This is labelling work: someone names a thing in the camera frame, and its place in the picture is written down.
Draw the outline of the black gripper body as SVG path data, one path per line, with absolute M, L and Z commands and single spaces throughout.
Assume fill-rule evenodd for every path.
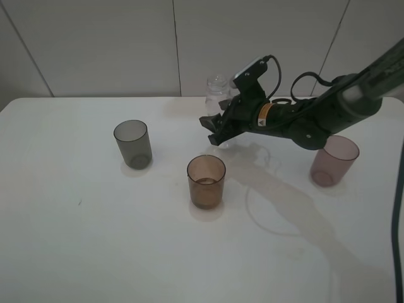
M 266 98 L 243 100 L 240 95 L 233 99 L 219 102 L 222 114 L 223 127 L 234 125 L 240 128 L 242 133 L 262 133 L 263 128 L 258 126 L 259 111 L 268 104 Z

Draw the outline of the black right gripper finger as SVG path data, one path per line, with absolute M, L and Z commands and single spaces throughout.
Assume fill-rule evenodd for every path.
M 209 142 L 214 146 L 219 146 L 223 142 L 240 135 L 240 128 L 234 125 L 227 125 L 222 128 L 208 126 L 207 129 L 211 131 L 211 134 L 208 136 Z

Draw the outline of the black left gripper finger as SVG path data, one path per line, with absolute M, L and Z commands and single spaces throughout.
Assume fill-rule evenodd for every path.
M 220 113 L 213 116 L 202 116 L 199 118 L 199 122 L 209 131 L 219 131 L 223 128 L 223 119 Z

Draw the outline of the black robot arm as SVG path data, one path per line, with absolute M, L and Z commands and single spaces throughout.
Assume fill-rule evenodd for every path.
M 403 86 L 403 41 L 357 74 L 325 81 L 305 72 L 328 87 L 319 97 L 270 100 L 259 84 L 272 55 L 259 57 L 238 72 L 233 84 L 239 94 L 222 100 L 221 113 L 200 117 L 211 131 L 208 139 L 219 146 L 242 133 L 256 133 L 292 140 L 306 150 L 322 149 L 327 139 L 376 114 L 383 98 Z

